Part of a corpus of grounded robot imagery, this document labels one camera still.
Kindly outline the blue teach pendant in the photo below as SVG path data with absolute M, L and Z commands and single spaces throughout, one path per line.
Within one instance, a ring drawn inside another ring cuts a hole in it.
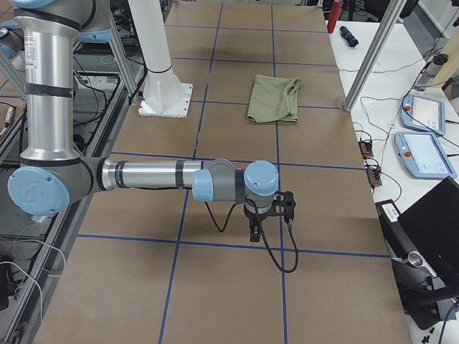
M 437 136 L 445 134 L 445 105 L 442 101 L 409 94 L 402 101 L 400 115 L 406 128 L 432 132 Z
M 458 176 L 434 134 L 399 131 L 394 134 L 394 144 L 411 177 L 442 180 Z

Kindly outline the clear water bottle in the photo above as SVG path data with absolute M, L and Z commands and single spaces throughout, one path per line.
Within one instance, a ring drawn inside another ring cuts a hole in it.
M 439 71 L 449 60 L 448 54 L 436 54 L 422 69 L 420 76 L 415 83 L 415 90 L 419 92 L 425 91 L 431 81 L 435 79 Z

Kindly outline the aluminium frame post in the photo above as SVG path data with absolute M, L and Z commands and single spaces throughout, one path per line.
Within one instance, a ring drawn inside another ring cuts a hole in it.
M 372 72 L 372 68 L 376 63 L 376 60 L 382 52 L 384 45 L 406 3 L 407 0 L 390 1 L 345 99 L 345 111 L 351 112 L 353 106 L 355 105 L 359 94 L 363 90 L 363 87 L 365 86 L 365 83 Z

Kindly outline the far blue teach pendant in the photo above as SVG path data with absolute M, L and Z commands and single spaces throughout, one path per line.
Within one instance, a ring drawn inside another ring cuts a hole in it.
M 442 101 L 409 94 L 402 101 L 400 115 L 406 128 L 432 132 L 437 136 L 445 134 L 445 105 Z

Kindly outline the near blue teach pendant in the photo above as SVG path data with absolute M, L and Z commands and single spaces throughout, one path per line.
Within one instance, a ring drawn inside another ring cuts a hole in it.
M 434 134 L 399 131 L 394 134 L 394 144 L 411 177 L 442 180 L 458 176 Z

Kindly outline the red cylinder tube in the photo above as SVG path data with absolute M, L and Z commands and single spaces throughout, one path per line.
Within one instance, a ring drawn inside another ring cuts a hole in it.
M 333 1 L 331 11 L 328 17 L 328 23 L 327 23 L 327 31 L 329 34 L 333 33 L 336 27 L 336 22 L 338 21 L 340 14 L 341 14 L 342 5 L 343 5 L 342 0 Z

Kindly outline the olive green long-sleeve shirt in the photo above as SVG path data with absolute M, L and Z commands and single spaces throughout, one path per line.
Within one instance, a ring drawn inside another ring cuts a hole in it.
M 256 75 L 247 118 L 255 123 L 298 122 L 299 77 L 282 78 Z

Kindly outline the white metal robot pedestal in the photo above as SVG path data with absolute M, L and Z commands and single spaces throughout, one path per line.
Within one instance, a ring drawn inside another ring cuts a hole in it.
M 147 69 L 142 116 L 185 118 L 193 85 L 180 82 L 175 75 L 159 1 L 128 2 Z

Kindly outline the black laptop computer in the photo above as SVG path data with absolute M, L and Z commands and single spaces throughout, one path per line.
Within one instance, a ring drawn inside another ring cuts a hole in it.
M 398 218 L 404 232 L 446 285 L 458 283 L 458 183 L 439 182 Z

